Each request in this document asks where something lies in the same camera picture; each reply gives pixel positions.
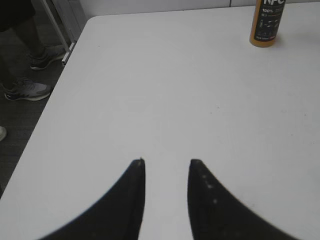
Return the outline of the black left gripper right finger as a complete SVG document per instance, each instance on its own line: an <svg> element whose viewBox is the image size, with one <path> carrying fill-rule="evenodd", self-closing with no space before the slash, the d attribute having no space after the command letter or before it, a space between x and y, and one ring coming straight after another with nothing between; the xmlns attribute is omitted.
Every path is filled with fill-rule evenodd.
<svg viewBox="0 0 320 240"><path fill-rule="evenodd" d="M190 161L187 204L195 240L293 239L234 197L200 159Z"/></svg>

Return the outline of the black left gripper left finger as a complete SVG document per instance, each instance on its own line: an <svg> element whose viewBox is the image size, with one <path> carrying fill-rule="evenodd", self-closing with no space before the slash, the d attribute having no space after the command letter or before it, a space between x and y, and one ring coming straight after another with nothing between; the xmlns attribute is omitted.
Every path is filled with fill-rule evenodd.
<svg viewBox="0 0 320 240"><path fill-rule="evenodd" d="M117 182L90 208L46 235L46 240L137 240L146 198L146 166L133 160Z"/></svg>

